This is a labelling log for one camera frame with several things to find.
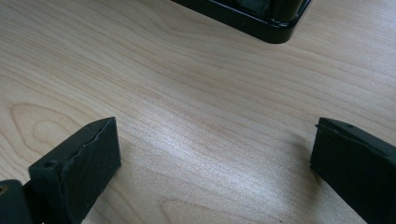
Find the wood grain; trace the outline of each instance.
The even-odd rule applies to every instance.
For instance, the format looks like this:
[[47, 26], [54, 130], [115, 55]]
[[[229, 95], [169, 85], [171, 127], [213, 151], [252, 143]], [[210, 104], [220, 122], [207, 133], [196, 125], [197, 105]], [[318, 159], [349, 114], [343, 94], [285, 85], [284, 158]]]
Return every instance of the wood grain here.
[[319, 117], [396, 145], [395, 11], [316, 0], [269, 45], [169, 0], [3, 0], [0, 178], [115, 116], [84, 223], [362, 223], [309, 157]]

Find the table surface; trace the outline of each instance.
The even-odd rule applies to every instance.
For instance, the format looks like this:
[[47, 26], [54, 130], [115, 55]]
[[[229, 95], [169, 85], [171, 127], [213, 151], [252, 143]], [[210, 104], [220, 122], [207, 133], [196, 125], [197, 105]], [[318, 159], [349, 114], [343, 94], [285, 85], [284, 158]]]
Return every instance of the table surface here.
[[395, 11], [315, 0], [270, 45], [169, 0], [3, 0], [0, 178], [116, 117], [84, 223], [362, 223], [309, 159], [320, 117], [396, 145]]

